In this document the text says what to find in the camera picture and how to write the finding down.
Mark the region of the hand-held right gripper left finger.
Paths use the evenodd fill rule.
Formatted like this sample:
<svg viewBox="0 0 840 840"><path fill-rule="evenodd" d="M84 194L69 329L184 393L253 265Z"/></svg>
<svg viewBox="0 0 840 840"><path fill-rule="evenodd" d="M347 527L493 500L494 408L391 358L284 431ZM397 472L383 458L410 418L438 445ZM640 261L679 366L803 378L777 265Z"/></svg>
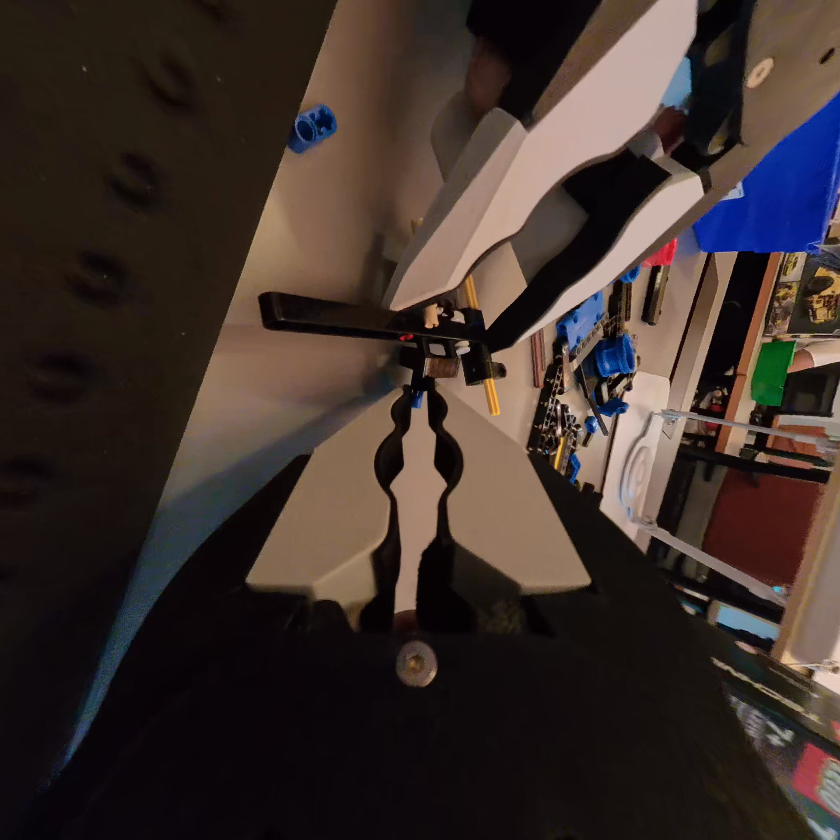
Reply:
<svg viewBox="0 0 840 840"><path fill-rule="evenodd" d="M397 388L313 450L247 574L251 590L336 602L361 630L392 630L402 557L392 484L412 414L410 388Z"/></svg>

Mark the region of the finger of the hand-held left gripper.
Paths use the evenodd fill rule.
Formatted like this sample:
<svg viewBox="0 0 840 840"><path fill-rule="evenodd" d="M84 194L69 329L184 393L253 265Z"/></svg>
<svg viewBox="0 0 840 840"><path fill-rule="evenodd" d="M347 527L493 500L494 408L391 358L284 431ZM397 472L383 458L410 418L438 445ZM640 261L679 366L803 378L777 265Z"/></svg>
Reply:
<svg viewBox="0 0 840 840"><path fill-rule="evenodd" d="M700 202L704 186L698 173L668 157L632 155L570 243L489 326L488 350L526 339L641 262Z"/></svg>
<svg viewBox="0 0 840 840"><path fill-rule="evenodd" d="M598 2L546 84L526 70L478 123L385 294L405 310L451 291L546 192L654 117L697 28L697 2Z"/></svg>

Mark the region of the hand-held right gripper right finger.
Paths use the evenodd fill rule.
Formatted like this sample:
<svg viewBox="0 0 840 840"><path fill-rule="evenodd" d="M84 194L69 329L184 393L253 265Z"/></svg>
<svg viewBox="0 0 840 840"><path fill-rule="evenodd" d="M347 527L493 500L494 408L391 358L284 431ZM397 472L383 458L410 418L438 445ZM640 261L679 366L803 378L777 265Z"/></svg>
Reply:
<svg viewBox="0 0 840 840"><path fill-rule="evenodd" d="M525 449L458 396L428 394L444 481L427 546L427 618L485 618L592 578Z"/></svg>

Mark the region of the black T-shaped beam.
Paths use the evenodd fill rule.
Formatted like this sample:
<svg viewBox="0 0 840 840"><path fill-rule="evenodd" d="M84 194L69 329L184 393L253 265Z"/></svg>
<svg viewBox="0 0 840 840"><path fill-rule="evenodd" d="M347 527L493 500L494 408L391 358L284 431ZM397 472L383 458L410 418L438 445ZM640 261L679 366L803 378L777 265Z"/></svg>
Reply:
<svg viewBox="0 0 840 840"><path fill-rule="evenodd" d="M430 383L437 380L453 380L460 375L460 358L454 356L426 355L421 353L413 368L411 387L413 392L426 392Z"/></svg>

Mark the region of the black beam assembly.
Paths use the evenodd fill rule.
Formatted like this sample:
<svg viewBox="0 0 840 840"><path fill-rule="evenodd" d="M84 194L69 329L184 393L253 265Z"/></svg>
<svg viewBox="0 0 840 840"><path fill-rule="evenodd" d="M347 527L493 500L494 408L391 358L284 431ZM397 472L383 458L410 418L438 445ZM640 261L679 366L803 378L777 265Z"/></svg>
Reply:
<svg viewBox="0 0 840 840"><path fill-rule="evenodd" d="M501 414L496 382L507 369L493 360L487 347L487 327L472 275L453 297L439 298L418 310L391 311L278 291L260 294L258 304L262 325L269 331L394 343L400 347L397 362L410 372L411 380L420 354L457 355L459 376L467 386L483 387L492 417Z"/></svg>

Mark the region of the person's left hand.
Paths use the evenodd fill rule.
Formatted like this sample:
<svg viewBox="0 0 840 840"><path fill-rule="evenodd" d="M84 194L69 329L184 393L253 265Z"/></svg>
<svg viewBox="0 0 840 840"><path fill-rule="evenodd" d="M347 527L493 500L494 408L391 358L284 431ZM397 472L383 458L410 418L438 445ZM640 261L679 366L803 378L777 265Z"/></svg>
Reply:
<svg viewBox="0 0 840 840"><path fill-rule="evenodd" d="M507 58L485 38L477 38L465 75L465 96L477 119L496 108L511 77Z"/></svg>

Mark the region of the pile of black beams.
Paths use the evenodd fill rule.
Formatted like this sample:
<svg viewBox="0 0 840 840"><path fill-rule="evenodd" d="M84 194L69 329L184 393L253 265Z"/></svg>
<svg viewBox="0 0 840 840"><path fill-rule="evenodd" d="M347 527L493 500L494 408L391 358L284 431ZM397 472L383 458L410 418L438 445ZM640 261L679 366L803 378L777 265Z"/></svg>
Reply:
<svg viewBox="0 0 840 840"><path fill-rule="evenodd" d="M583 340L576 351L570 351L567 342L557 338L556 324L552 345L551 361L547 364L543 387L535 409L527 450L542 456L553 467L553 457L559 438L568 437L565 449L563 471L565 475L570 454L587 448L598 435L608 436L608 422L613 418L596 416L601 431L589 435L585 430L585 419L594 415L595 406L618 397L625 401L625 395L634 387L636 372L630 375L601 378L595 369L594 347L602 339L630 332L627 324L632 314L634 283L625 285L616 280L604 290L605 316L601 323Z"/></svg>

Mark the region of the blue plastic bin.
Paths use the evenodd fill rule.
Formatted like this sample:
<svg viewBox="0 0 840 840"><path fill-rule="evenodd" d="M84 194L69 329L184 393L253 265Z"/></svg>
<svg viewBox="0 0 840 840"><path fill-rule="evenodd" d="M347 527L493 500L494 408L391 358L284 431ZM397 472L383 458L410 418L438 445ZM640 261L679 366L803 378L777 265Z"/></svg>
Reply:
<svg viewBox="0 0 840 840"><path fill-rule="evenodd" d="M794 253L822 243L837 199L839 97L778 143L693 226L704 253Z"/></svg>

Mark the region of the white booklet stand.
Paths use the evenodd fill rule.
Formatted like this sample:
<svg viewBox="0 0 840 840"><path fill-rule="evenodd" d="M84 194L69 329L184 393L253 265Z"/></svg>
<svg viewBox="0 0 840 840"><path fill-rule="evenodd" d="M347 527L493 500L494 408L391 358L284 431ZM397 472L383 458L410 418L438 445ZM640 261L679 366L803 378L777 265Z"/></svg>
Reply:
<svg viewBox="0 0 840 840"><path fill-rule="evenodd" d="M789 661L837 662L838 588L830 591L828 583L830 574L838 583L838 474L823 471L827 481L820 482L813 480L815 469L806 478L760 471L759 485L746 486L730 507L714 550L704 551L657 525L645 510L677 438L665 427L686 418L674 416L668 400L665 377L636 373L628 409L615 427L602 512L642 551L657 540L782 610L788 623L778 643Z"/></svg>

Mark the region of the green object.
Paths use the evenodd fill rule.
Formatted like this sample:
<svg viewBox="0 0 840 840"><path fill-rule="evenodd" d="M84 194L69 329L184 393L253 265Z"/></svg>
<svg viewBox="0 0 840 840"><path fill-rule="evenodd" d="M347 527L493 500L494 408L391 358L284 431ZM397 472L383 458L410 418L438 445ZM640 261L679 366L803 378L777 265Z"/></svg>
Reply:
<svg viewBox="0 0 840 840"><path fill-rule="evenodd" d="M751 398L757 404L781 406L787 375L796 349L795 340L772 340L762 343L750 386Z"/></svg>

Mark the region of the small blue two-hole beam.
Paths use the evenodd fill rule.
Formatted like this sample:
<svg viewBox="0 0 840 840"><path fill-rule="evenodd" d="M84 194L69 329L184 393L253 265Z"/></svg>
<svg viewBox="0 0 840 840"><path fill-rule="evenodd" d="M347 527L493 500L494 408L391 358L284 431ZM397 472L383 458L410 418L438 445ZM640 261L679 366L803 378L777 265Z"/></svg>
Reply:
<svg viewBox="0 0 840 840"><path fill-rule="evenodd" d="M333 111L319 104L295 118L287 140L287 149L294 154L304 154L332 137L338 129Z"/></svg>

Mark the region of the black perforated panel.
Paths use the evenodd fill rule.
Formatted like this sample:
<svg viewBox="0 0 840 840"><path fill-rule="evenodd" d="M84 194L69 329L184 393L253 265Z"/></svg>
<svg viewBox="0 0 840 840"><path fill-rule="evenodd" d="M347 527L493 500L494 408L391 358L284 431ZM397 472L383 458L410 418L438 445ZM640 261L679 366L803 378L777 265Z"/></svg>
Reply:
<svg viewBox="0 0 840 840"><path fill-rule="evenodd" d="M72 739L335 5L1 3L2 838Z"/></svg>

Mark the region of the building set box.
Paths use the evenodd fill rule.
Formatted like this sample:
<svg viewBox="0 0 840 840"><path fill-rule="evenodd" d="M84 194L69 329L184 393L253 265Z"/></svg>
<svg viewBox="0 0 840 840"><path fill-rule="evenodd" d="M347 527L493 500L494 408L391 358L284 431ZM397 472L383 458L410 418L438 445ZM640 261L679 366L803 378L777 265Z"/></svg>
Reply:
<svg viewBox="0 0 840 840"><path fill-rule="evenodd" d="M838 695L763 656L712 654L742 729L815 838L839 838Z"/></svg>

